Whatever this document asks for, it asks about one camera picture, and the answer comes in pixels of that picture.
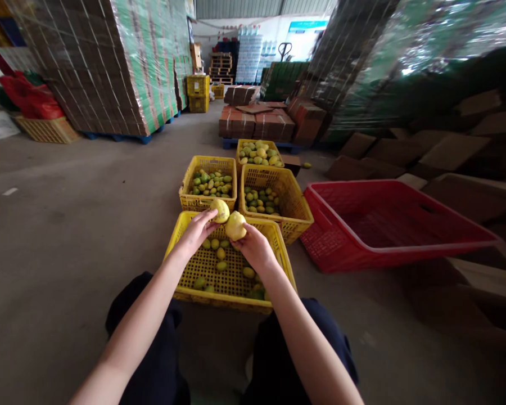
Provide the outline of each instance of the black pants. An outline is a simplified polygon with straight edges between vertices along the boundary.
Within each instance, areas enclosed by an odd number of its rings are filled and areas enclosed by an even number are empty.
[[[148,272],[134,278],[112,302],[105,322],[109,337],[151,278]],[[302,299],[302,302],[356,384],[358,374],[346,336],[317,300]],[[176,328],[181,321],[182,313],[178,302],[173,299],[152,345],[129,380],[121,404],[190,404],[189,386],[178,369]],[[275,312],[259,325],[253,359],[253,379],[242,396],[241,404],[310,404]]]

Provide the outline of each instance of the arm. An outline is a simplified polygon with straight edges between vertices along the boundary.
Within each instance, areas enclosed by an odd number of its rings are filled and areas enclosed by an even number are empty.
[[[305,309],[272,252],[268,240],[245,223],[236,242],[268,291],[292,362],[313,404],[363,405],[345,366]]]
[[[174,290],[191,256],[219,224],[208,221],[217,210],[191,220],[184,235],[118,324],[98,363],[70,401],[118,404],[129,379],[150,348]]]

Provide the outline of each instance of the red plastic crate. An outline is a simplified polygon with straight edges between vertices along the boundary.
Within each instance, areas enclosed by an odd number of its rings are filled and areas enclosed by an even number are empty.
[[[300,239],[324,273],[399,266],[501,242],[398,180],[312,183],[304,196],[315,222]]]

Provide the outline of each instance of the ceiling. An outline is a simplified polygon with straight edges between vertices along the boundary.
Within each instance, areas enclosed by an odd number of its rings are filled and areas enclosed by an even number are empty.
[[[332,13],[337,0],[197,0],[199,20]]]

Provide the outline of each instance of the plastic bag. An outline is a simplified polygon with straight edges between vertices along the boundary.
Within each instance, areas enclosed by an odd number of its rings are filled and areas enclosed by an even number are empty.
[[[16,71],[15,77],[0,77],[0,84],[13,103],[21,109],[24,118],[52,120],[64,116],[47,85],[31,84],[23,72]]]

